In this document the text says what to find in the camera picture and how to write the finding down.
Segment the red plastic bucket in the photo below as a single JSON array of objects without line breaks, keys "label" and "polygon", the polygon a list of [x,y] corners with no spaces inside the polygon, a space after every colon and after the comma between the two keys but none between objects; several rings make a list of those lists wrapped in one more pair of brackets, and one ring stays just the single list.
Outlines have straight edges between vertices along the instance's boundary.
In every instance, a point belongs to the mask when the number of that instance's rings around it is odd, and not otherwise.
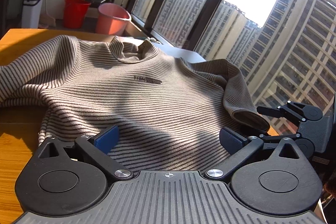
[{"label": "red plastic bucket", "polygon": [[64,0],[64,2],[63,27],[81,28],[91,3],[85,0]]}]

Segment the pink plastic basin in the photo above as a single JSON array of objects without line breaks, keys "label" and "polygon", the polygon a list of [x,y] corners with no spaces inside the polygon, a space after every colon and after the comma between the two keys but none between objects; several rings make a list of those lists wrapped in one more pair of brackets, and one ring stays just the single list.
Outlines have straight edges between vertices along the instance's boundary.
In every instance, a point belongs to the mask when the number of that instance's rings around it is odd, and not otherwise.
[{"label": "pink plastic basin", "polygon": [[121,36],[131,21],[130,13],[114,3],[103,3],[98,7],[95,28],[97,34]]}]

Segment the striped knit sweater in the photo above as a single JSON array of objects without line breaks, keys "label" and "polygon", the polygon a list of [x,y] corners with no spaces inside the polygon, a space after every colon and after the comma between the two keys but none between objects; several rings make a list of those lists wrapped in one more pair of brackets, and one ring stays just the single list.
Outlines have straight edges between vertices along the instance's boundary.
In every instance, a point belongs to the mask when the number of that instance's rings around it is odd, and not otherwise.
[{"label": "striped knit sweater", "polygon": [[136,46],[56,36],[1,67],[1,105],[45,106],[39,141],[117,126],[110,156],[133,172],[205,171],[228,156],[222,128],[269,129],[235,65],[189,63],[150,40]]}]

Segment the white trash bin black lid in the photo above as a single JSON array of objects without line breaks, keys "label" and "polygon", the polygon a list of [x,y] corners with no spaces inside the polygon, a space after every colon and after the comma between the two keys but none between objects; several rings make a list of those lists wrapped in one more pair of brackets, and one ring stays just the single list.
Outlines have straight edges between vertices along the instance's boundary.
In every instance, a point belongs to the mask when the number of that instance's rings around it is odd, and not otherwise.
[{"label": "white trash bin black lid", "polygon": [[43,0],[23,0],[21,28],[38,28]]}]

